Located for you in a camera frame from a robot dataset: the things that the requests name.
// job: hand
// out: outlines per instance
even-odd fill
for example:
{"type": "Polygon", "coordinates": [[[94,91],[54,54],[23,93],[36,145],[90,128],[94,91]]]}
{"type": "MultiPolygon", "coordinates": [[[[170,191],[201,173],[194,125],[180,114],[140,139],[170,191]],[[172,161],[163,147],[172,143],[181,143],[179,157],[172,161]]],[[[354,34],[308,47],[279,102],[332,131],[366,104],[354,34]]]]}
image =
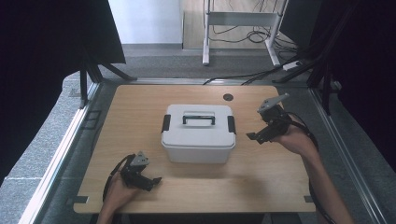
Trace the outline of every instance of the hand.
{"type": "Polygon", "coordinates": [[[285,134],[277,136],[271,141],[278,142],[289,151],[297,153],[304,158],[311,158],[318,155],[318,150],[312,140],[303,130],[294,125],[290,125],[285,134]]]}
{"type": "Polygon", "coordinates": [[[111,223],[114,213],[130,202],[139,191],[140,189],[135,187],[128,188],[123,182],[120,172],[116,172],[111,178],[97,223],[111,223]]]}
{"type": "Polygon", "coordinates": [[[110,205],[117,210],[127,204],[139,191],[138,188],[128,188],[121,178],[120,172],[116,172],[110,182],[104,205],[110,205]]]}

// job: white wall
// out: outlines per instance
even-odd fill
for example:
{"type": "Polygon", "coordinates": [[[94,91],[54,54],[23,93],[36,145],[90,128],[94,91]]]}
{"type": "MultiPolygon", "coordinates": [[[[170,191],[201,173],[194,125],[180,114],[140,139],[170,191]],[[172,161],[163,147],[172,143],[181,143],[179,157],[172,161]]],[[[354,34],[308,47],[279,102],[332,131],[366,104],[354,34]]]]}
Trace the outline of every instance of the white wall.
{"type": "Polygon", "coordinates": [[[109,0],[122,44],[181,44],[181,0],[109,0]]]}

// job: small round object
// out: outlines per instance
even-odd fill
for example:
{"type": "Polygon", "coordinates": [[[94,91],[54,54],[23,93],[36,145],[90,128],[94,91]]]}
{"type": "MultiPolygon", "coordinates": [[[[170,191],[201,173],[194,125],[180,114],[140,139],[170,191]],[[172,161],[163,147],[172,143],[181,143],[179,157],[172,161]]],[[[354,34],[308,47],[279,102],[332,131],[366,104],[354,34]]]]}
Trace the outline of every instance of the small round object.
{"type": "Polygon", "coordinates": [[[230,93],[226,93],[223,95],[223,99],[225,101],[231,101],[231,100],[233,100],[233,95],[231,95],[230,93]]]}

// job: wooden table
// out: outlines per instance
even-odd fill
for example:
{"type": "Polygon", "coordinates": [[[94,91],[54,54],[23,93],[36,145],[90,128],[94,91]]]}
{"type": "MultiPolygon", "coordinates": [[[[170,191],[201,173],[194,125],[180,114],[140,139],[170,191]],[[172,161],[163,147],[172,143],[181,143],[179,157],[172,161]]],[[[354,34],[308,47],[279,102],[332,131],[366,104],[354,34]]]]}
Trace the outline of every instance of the wooden table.
{"type": "Polygon", "coordinates": [[[122,213],[312,212],[306,203],[308,177],[300,156],[277,143],[259,145],[246,133],[265,123],[256,112],[277,96],[268,86],[127,85],[115,93],[75,203],[78,213],[99,213],[108,174],[126,155],[142,150],[150,165],[142,175],[161,176],[151,192],[141,191],[122,213]],[[223,95],[233,95],[225,101],[223,95]],[[172,104],[228,105],[233,110],[236,146],[225,164],[170,162],[162,146],[166,108],[172,104]]]}

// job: aluminum rail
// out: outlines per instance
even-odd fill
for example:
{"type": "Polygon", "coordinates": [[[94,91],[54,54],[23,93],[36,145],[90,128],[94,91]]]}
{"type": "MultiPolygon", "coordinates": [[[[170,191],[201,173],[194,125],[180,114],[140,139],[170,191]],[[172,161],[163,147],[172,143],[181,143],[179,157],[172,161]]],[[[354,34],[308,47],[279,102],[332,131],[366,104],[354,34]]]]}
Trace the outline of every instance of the aluminum rail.
{"type": "Polygon", "coordinates": [[[318,90],[309,89],[309,93],[311,94],[315,105],[317,106],[318,112],[322,117],[324,124],[327,130],[330,133],[330,136],[334,143],[336,144],[336,148],[338,153],[351,176],[352,182],[354,183],[356,190],[361,196],[361,200],[363,201],[364,206],[366,207],[373,223],[378,224],[386,224],[388,223],[379,208],[378,202],[371,192],[370,188],[367,185],[367,181],[361,173],[358,165],[354,162],[352,156],[350,155],[347,145],[345,144],[341,134],[338,132],[337,127],[332,121],[332,117],[328,116],[326,111],[321,106],[321,98],[318,93],[318,90]]]}
{"type": "MultiPolygon", "coordinates": [[[[88,98],[91,99],[99,89],[99,85],[97,83],[93,83],[90,86],[88,91],[88,98]]],[[[46,173],[44,173],[40,183],[38,184],[35,193],[33,194],[30,202],[27,204],[26,209],[23,212],[23,215],[20,219],[20,224],[26,223],[34,223],[35,219],[40,212],[44,202],[47,199],[47,196],[50,193],[50,188],[52,187],[53,182],[57,174],[59,173],[64,159],[67,153],[70,150],[71,145],[78,133],[79,127],[84,120],[87,112],[92,105],[92,100],[90,100],[85,107],[79,109],[76,115],[73,117],[72,122],[70,123],[69,128],[67,129],[64,138],[61,141],[61,144],[55,151],[55,154],[49,163],[49,167],[47,168],[46,173]]]]}

